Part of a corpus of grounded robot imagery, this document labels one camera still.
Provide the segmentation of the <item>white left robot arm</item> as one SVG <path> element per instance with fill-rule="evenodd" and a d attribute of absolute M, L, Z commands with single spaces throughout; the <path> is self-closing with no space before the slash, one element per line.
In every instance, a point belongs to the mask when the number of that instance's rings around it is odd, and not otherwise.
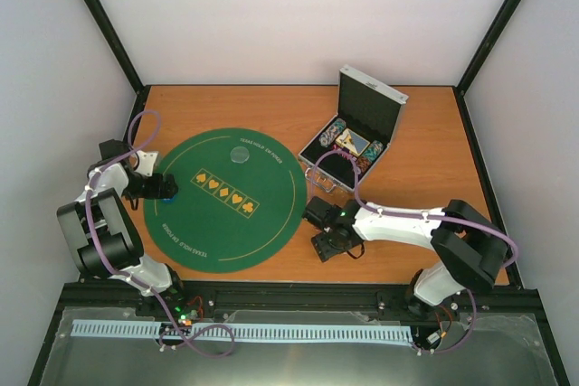
<path fill-rule="evenodd" d="M 172 268 L 144 252 L 122 203 L 126 199 L 136 210 L 141 199 L 172 200 L 176 180 L 155 170 L 157 152 L 133 151 L 116 139 L 99 148 L 101 160 L 90 167 L 83 193 L 57 210 L 73 261 L 83 276 L 123 281 L 143 297 L 157 295 L 157 306 L 167 315 L 180 315 L 188 305 L 183 282 Z"/>

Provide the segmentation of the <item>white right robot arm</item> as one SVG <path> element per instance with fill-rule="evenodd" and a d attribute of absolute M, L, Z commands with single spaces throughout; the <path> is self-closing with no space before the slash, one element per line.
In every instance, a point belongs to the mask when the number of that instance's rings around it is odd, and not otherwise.
<path fill-rule="evenodd" d="M 311 242 L 323 262 L 338 254 L 351 255 L 351 249 L 368 241 L 392 241 L 435 252 L 438 261 L 414 275 L 404 296 L 406 309 L 419 318 L 463 290 L 488 293 L 507 261 L 504 234 L 461 200 L 442 208 L 413 210 L 356 200 L 339 206 L 315 196 L 302 217 L 319 230 Z"/>

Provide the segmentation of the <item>clear acrylic dealer button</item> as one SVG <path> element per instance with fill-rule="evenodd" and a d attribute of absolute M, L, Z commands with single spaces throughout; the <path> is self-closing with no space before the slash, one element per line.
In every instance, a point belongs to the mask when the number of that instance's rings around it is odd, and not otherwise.
<path fill-rule="evenodd" d="M 250 158 L 250 151 L 245 146 L 236 146 L 230 152 L 230 159 L 235 164 L 244 164 Z"/>

